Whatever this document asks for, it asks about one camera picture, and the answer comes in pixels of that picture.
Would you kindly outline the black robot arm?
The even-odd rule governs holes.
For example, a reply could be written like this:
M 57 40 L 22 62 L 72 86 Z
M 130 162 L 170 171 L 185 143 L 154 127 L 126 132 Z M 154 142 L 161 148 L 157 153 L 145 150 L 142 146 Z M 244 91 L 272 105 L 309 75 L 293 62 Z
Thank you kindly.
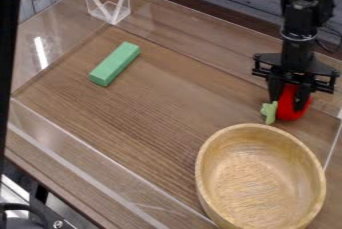
M 280 0 L 281 51 L 256 53 L 252 74 L 265 79 L 277 109 L 300 113 L 311 93 L 332 93 L 339 71 L 315 56 L 317 30 L 332 17 L 333 0 Z

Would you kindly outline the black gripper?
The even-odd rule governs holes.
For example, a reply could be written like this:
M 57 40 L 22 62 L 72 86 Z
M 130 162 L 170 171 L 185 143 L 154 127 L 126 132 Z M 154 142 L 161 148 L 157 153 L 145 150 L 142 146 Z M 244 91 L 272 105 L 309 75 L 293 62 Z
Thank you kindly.
M 305 109 L 311 92 L 333 93 L 340 73 L 316 57 L 312 57 L 305 65 L 297 60 L 292 63 L 283 62 L 279 53 L 255 54 L 252 59 L 252 74 L 265 79 L 271 102 L 279 99 L 285 83 L 297 85 L 293 95 L 295 112 Z

